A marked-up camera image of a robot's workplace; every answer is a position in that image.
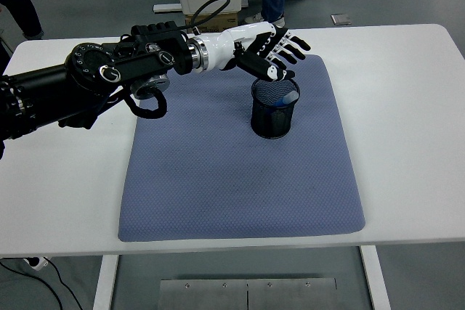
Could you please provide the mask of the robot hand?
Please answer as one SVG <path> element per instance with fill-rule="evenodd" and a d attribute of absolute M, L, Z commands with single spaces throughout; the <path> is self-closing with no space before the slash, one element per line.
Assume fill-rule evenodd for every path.
<path fill-rule="evenodd" d="M 238 67 L 268 82 L 290 80 L 287 65 L 304 60 L 310 45 L 287 28 L 268 22 L 242 25 L 223 31 L 206 42 L 208 69 Z"/>

